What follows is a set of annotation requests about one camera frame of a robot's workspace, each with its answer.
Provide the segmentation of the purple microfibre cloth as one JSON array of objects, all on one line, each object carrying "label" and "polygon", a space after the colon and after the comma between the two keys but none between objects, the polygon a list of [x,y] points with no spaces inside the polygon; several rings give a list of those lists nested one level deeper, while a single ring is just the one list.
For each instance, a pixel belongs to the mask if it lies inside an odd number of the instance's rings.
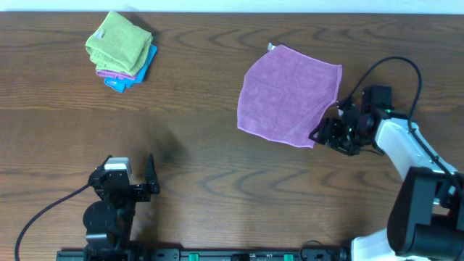
[{"label": "purple microfibre cloth", "polygon": [[342,74],[341,65],[270,43],[244,76],[237,128],[268,141],[313,148],[309,134],[335,103]]}]

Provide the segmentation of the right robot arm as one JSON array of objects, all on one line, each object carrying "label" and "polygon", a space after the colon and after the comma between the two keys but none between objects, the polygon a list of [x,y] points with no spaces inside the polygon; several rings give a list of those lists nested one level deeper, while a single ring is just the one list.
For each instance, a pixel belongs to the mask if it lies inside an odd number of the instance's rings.
[{"label": "right robot arm", "polygon": [[446,163],[410,115],[386,102],[343,105],[309,134],[316,143],[354,156],[364,146],[386,155],[402,186],[385,229],[347,246],[311,247],[316,260],[462,260],[463,174]]}]

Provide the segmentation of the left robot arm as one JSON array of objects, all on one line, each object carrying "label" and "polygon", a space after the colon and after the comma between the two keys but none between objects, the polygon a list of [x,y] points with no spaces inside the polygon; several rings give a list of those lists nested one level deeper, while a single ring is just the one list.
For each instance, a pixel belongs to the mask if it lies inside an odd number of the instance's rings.
[{"label": "left robot arm", "polygon": [[100,200],[91,204],[83,215],[87,241],[84,260],[151,259],[148,250],[131,241],[131,230],[136,204],[149,202],[151,195],[160,192],[153,156],[148,156],[144,183],[132,184],[131,173],[127,157],[108,156],[90,174],[88,185]]}]

